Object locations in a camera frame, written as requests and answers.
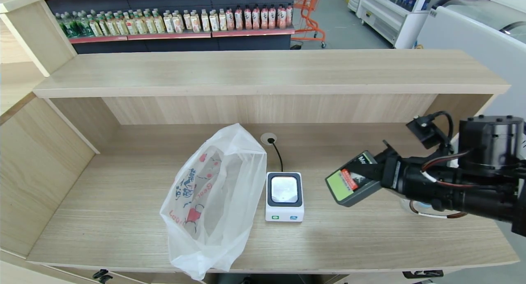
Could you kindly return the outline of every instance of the white plastic bag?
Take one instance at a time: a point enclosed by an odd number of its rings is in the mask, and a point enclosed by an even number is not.
[[[265,184],[267,153],[240,124],[217,131],[177,173],[160,214],[171,264],[202,280],[245,248]]]

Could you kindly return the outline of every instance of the shopping cart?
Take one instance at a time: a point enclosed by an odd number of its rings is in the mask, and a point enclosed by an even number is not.
[[[304,32],[303,37],[293,37],[293,40],[307,40],[307,41],[321,41],[321,47],[325,48],[325,31],[319,28],[318,22],[310,18],[310,13],[316,10],[319,0],[294,0],[294,8],[300,10],[301,19],[299,29],[295,30],[295,33]],[[314,31],[314,37],[307,37],[307,33]]]

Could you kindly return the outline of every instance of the gray floor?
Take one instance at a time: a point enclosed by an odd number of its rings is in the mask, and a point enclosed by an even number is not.
[[[312,17],[319,22],[321,29],[327,34],[327,48],[391,48],[391,44],[372,28],[360,24],[360,20],[349,11],[344,0],[320,0]],[[294,24],[298,24],[299,13],[297,11],[295,11],[294,18]],[[302,49],[321,49],[320,42],[306,41]],[[464,269],[434,280],[434,282],[438,284],[525,283],[526,238],[511,233],[510,224],[497,222],[497,225],[519,255],[520,262],[505,266]]]
[[[298,10],[294,11],[293,23],[297,28],[300,20]],[[312,18],[325,31],[327,48],[391,48],[391,44],[374,29],[361,25],[360,19],[347,8],[344,0],[320,0]],[[319,41],[305,41],[302,50],[321,49]]]

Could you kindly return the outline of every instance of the red shelf edge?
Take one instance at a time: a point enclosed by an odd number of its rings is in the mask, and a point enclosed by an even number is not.
[[[128,35],[128,40],[209,39],[210,32],[160,33],[157,35]]]
[[[69,39],[71,44],[86,44],[90,42],[107,42],[107,41],[125,41],[128,40],[127,37],[73,37]]]
[[[287,29],[243,29],[233,31],[215,31],[212,37],[250,37],[257,35],[293,35],[294,28]]]

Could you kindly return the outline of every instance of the black drawer handle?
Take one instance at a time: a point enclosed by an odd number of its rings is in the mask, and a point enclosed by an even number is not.
[[[444,276],[442,270],[429,270],[429,271],[415,271],[413,272],[402,272],[406,279],[419,279],[419,278],[438,278]]]
[[[113,279],[113,277],[109,276],[109,275],[104,275],[104,276],[100,277],[99,283],[100,284],[105,284],[109,279]]]
[[[108,270],[101,269],[100,271],[93,274],[94,279],[98,279],[108,273]]]

